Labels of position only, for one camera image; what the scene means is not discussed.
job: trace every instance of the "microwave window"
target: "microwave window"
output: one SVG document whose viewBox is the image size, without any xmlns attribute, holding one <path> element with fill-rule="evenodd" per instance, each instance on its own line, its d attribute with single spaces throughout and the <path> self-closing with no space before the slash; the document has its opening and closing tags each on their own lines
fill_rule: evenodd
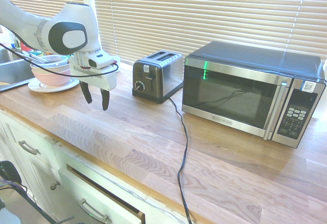
<svg viewBox="0 0 327 224">
<path fill-rule="evenodd" d="M 277 86 L 185 66 L 183 103 L 264 128 Z"/>
</svg>

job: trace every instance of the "pink bowl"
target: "pink bowl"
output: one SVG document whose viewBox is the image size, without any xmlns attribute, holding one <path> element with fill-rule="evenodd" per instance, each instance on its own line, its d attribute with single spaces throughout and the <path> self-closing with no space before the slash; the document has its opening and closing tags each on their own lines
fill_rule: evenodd
<svg viewBox="0 0 327 224">
<path fill-rule="evenodd" d="M 32 73 L 41 83 L 50 86 L 63 86 L 71 79 L 71 77 L 61 76 L 54 73 L 36 73 L 33 71 Z M 71 70 L 67 69 L 59 73 L 71 74 Z"/>
</svg>

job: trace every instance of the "butcher block counter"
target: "butcher block counter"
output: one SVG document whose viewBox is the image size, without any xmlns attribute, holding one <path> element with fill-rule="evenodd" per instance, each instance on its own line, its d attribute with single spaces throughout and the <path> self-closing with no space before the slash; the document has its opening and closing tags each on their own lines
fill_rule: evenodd
<svg viewBox="0 0 327 224">
<path fill-rule="evenodd" d="M 132 96 L 132 66 L 122 64 L 102 110 L 90 86 L 0 93 L 0 107 L 120 179 L 185 215 L 177 172 L 185 134 L 171 101 Z M 181 181 L 196 223 L 327 223 L 327 126 L 312 119 L 297 149 L 183 113 L 189 134 Z"/>
</svg>

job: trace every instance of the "white plate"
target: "white plate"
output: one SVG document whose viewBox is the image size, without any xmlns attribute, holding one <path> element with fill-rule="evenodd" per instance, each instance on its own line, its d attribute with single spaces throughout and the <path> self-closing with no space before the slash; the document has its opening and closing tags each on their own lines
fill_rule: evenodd
<svg viewBox="0 0 327 224">
<path fill-rule="evenodd" d="M 65 85 L 63 86 L 50 86 L 50 85 L 45 85 L 38 81 L 37 78 L 34 78 L 29 82 L 28 87 L 36 92 L 57 92 L 57 91 L 62 91 L 62 90 L 67 90 L 70 89 L 74 86 L 77 86 L 80 83 L 79 80 L 71 78 Z"/>
</svg>

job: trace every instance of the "sticker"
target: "sticker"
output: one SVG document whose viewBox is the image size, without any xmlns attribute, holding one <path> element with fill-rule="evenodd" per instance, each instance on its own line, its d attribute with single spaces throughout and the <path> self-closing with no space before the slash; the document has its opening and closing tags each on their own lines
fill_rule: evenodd
<svg viewBox="0 0 327 224">
<path fill-rule="evenodd" d="M 149 65 L 143 65 L 143 72 L 149 72 Z"/>
<path fill-rule="evenodd" d="M 303 81 L 302 87 L 300 90 L 304 91 L 304 92 L 312 93 L 316 87 L 316 84 L 317 83 L 311 82 L 311 81 Z"/>
</svg>

